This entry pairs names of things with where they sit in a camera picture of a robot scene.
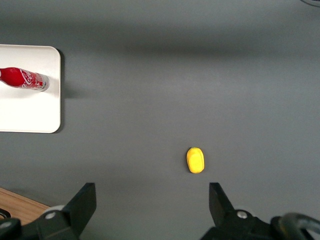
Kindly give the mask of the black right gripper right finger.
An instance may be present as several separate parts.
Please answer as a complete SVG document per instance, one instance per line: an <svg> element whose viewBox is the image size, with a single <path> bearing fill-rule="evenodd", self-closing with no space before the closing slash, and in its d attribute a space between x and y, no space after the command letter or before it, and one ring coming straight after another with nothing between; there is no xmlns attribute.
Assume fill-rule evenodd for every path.
<svg viewBox="0 0 320 240"><path fill-rule="evenodd" d="M272 240L271 225L246 210L235 209L218 182L209 184L209 211L214 222L203 240Z"/></svg>

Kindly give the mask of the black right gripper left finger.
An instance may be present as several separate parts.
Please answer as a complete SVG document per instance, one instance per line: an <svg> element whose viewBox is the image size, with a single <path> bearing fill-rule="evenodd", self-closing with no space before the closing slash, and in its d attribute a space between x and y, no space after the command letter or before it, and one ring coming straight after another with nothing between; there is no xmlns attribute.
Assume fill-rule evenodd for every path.
<svg viewBox="0 0 320 240"><path fill-rule="evenodd" d="M96 185L85 183L62 208L46 210L22 227L24 240L79 240L97 207Z"/></svg>

